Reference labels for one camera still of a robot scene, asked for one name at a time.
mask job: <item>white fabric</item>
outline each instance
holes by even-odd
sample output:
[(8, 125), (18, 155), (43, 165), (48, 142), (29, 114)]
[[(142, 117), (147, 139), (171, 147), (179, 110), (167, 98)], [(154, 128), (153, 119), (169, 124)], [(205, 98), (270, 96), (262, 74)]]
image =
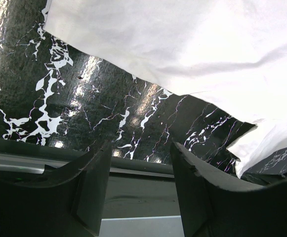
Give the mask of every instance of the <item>white fabric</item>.
[(256, 124), (228, 147), (239, 177), (287, 147), (287, 0), (52, 0), (44, 29)]

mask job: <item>white cloth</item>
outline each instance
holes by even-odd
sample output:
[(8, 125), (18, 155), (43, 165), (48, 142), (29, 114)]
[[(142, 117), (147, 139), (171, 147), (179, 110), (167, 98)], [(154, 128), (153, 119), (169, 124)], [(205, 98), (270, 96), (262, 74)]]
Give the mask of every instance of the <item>white cloth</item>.
[(287, 0), (52, 0), (44, 29), (256, 124), (228, 147), (239, 177), (287, 147)]

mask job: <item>black marble pattern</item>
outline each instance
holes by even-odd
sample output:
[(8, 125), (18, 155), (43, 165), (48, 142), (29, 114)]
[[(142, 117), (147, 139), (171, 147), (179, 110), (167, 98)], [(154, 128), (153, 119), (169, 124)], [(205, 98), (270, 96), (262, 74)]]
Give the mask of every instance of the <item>black marble pattern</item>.
[[(51, 36), (42, 29), (45, 5), (0, 0), (0, 138), (79, 151), (108, 139), (116, 157), (164, 164), (174, 139), (230, 169), (234, 160), (225, 148), (250, 125)], [(284, 172), (286, 161), (284, 149), (252, 171)]]

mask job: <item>glossy black surface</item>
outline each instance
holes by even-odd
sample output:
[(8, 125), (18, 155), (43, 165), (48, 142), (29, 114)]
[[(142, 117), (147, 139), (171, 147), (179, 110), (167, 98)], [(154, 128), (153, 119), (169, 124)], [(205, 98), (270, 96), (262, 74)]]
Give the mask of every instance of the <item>glossy black surface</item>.
[[(0, 0), (0, 138), (169, 164), (172, 139), (222, 170), (225, 147), (250, 126), (191, 96), (176, 96), (52, 37), (46, 0)], [(287, 170), (287, 149), (253, 171)]]

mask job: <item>black plastic part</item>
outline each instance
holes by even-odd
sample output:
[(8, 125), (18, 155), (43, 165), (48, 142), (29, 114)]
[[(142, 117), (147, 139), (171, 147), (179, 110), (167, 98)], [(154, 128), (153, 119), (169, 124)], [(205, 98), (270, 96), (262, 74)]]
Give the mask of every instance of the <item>black plastic part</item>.
[(252, 184), (178, 143), (172, 144), (171, 157), (186, 237), (287, 237), (287, 179), (266, 187)]
[(98, 236), (111, 152), (105, 143), (29, 182), (0, 179), (0, 237)]
[[(85, 152), (81, 151), (73, 151), (47, 146), (37, 146), (35, 144), (4, 140), (1, 138), (0, 153), (66, 162), (71, 162), (85, 154)], [(171, 165), (157, 164), (141, 160), (129, 160), (118, 157), (112, 157), (111, 168), (144, 171), (158, 174), (173, 174)]]
[(46, 173), (48, 173), (48, 172), (52, 172), (52, 171), (54, 171), (55, 169), (56, 169), (56, 168), (54, 168), (54, 167), (52, 167), (52, 166), (50, 166), (50, 165), (45, 164), (45, 165), (44, 165), (43, 174), (46, 174)]

